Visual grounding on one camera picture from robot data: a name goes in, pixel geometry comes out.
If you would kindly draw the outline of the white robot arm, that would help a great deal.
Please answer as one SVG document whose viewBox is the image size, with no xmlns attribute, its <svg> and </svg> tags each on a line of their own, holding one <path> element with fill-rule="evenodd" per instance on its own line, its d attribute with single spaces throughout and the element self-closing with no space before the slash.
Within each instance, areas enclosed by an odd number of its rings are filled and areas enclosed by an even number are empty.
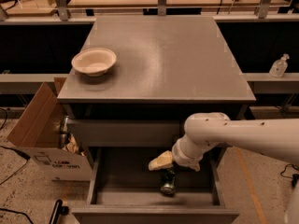
<svg viewBox="0 0 299 224">
<path fill-rule="evenodd" d="M 198 172 L 204 154 L 219 144 L 298 166 L 299 119 L 231 120 L 220 112 L 196 113 L 186 119 L 184 135 L 150 161 L 149 169 L 168 169 L 176 163 Z"/>
</svg>

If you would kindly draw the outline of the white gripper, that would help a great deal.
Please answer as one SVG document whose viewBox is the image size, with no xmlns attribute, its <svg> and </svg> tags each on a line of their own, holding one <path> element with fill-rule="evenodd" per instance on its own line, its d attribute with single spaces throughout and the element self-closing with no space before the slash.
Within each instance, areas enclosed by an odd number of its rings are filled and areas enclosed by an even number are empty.
<svg viewBox="0 0 299 224">
<path fill-rule="evenodd" d="M 188 167 L 195 172 L 199 172 L 201 150 L 190 138 L 181 137 L 172 146 L 172 153 L 167 150 L 149 162 L 149 170 L 157 171 L 171 168 L 173 166 L 173 160 L 179 166 Z"/>
</svg>

